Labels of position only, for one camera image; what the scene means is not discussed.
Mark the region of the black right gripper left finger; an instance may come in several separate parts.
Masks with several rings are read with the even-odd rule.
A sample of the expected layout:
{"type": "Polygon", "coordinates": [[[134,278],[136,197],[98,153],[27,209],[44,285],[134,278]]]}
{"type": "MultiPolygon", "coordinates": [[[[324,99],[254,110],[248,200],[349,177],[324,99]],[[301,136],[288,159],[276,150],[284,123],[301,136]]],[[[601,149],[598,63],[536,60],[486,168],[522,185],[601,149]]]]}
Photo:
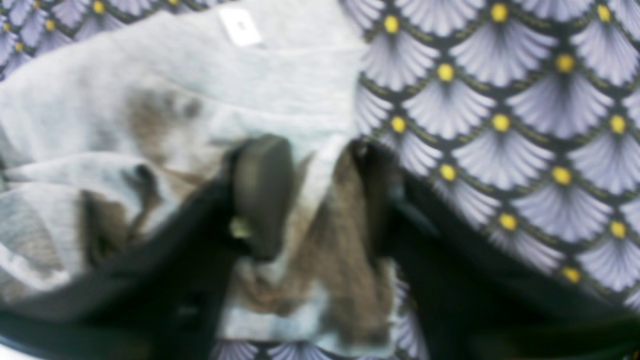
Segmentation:
{"type": "Polygon", "coordinates": [[[53,292],[1,310],[3,360],[206,360],[236,260],[284,246],[292,145],[242,142],[151,240],[53,292]]]}

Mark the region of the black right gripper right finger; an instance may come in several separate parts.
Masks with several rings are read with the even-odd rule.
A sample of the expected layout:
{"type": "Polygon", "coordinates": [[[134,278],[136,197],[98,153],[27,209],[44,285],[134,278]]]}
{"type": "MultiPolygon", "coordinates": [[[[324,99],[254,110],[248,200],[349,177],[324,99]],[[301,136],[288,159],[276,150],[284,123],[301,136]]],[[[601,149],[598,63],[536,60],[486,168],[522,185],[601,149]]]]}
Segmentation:
{"type": "Polygon", "coordinates": [[[354,140],[370,259],[402,271],[432,360],[637,360],[639,316],[499,250],[393,153],[354,140]]]}

